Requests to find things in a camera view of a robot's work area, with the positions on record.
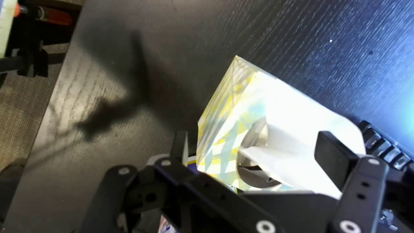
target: black desk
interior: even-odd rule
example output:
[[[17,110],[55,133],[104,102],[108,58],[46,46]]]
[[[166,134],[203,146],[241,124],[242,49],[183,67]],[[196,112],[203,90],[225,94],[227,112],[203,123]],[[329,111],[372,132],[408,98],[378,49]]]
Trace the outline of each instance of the black desk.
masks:
[[[109,167],[194,150],[234,54],[413,150],[413,40],[413,1],[90,0],[7,228],[70,231]]]

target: black metal bracket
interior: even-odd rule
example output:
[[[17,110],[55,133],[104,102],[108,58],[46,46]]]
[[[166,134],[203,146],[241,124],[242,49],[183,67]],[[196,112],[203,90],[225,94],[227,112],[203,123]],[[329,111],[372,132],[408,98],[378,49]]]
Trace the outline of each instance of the black metal bracket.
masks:
[[[162,209],[183,233],[405,231],[409,229],[407,224],[413,224],[414,208],[400,200],[391,202],[387,195],[388,185],[399,196],[408,198],[403,190],[412,194],[414,167],[407,173],[388,173],[388,165],[375,156],[355,160],[351,150],[344,150],[328,132],[320,134],[322,139],[317,151],[322,152],[320,161],[325,171],[330,176],[334,172],[338,183],[346,183],[341,200],[313,193],[236,194],[209,174],[194,174],[178,160],[187,151],[187,137],[181,136],[175,139],[170,158],[161,158],[141,172],[135,173],[128,167],[134,171],[131,176],[121,176],[126,165],[112,168],[79,231],[131,231],[140,215],[153,208]],[[330,163],[325,159],[329,155],[339,158],[344,152],[346,164],[356,161],[350,174],[350,167],[341,169],[344,173],[335,173],[334,167],[326,169],[326,165],[342,167],[335,159]],[[394,213],[382,209],[385,205],[395,211],[399,216],[396,221]]]

